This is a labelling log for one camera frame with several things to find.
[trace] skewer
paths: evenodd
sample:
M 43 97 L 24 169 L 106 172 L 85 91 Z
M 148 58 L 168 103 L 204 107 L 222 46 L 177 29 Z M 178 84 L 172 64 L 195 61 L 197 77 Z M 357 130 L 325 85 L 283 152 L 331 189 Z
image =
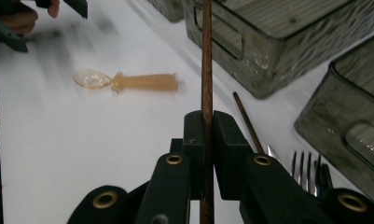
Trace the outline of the skewer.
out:
M 235 91 L 233 93 L 233 97 L 236 100 L 236 104 L 240 109 L 240 112 L 242 113 L 242 118 L 244 119 L 245 125 L 247 126 L 248 132 L 251 135 L 251 138 L 253 139 L 254 145 L 256 146 L 256 151 L 258 153 L 265 154 L 265 151 L 262 148 L 262 145 L 259 142 L 259 139 L 256 135 L 256 131 L 254 130 L 253 124 L 251 123 L 250 119 L 248 118 L 247 113 L 245 112 L 244 106 L 242 105 L 242 101 L 239 98 L 239 95 Z
M 214 168 L 213 168 L 213 60 L 212 60 L 212 0 L 203 2 L 201 113 L 206 149 L 204 157 L 204 195 L 201 199 L 201 224 L 214 224 Z

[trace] metal fork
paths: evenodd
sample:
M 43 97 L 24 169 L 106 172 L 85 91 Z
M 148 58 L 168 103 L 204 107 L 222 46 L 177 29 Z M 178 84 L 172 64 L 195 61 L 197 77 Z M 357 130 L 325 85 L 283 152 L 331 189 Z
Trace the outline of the metal fork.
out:
M 332 180 L 329 173 L 327 164 L 321 164 L 321 154 L 318 156 L 317 161 L 312 165 L 312 153 L 309 152 L 306 166 L 304 165 L 305 152 L 300 155 L 298 163 L 298 175 L 296 174 L 297 168 L 297 152 L 294 152 L 294 158 L 291 164 L 291 176 L 296 179 L 298 184 L 308 193 L 317 198 L 323 198 L 324 195 L 332 189 Z

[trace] white tabletop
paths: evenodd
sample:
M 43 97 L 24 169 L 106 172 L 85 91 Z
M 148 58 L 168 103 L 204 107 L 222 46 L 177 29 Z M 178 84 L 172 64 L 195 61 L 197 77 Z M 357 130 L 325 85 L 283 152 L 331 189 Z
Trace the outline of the white tabletop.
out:
M 83 20 L 62 3 L 59 18 L 38 9 L 29 53 L 0 45 L 0 147 L 6 224 L 66 223 L 103 185 L 127 191 L 149 180 L 157 159 L 182 138 L 184 115 L 201 106 L 201 49 L 185 22 L 170 23 L 146 0 L 89 1 Z M 233 99 L 241 97 L 264 147 L 290 167 L 294 150 L 316 151 L 294 121 L 326 73 L 328 62 L 257 100 L 214 63 L 214 109 L 233 116 L 252 144 Z M 176 73 L 178 92 L 83 91 L 73 73 L 93 68 L 114 76 Z M 335 187 L 355 187 L 332 166 Z M 190 223 L 199 222 L 198 202 Z M 238 202 L 215 189 L 215 222 L 242 223 Z

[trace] plastic bin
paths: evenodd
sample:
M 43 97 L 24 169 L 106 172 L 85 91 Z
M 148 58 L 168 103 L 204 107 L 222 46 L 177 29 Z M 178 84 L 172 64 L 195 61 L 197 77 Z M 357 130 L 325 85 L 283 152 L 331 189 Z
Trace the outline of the plastic bin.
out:
M 295 128 L 374 201 L 374 36 L 329 65 Z
M 201 47 L 202 0 L 183 0 Z M 264 99 L 374 31 L 374 0 L 213 1 L 213 58 Z

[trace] plastic spoon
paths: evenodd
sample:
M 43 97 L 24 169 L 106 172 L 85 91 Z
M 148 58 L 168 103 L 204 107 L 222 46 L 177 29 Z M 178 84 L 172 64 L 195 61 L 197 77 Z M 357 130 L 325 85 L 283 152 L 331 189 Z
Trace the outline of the plastic spoon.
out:
M 74 73 L 74 82 L 90 90 L 98 90 L 106 86 L 111 86 L 111 90 L 116 92 L 121 91 L 123 88 L 176 91 L 178 87 L 177 76 L 175 74 L 125 77 L 121 72 L 118 72 L 114 78 L 111 78 L 102 72 L 89 68 L 77 70 Z

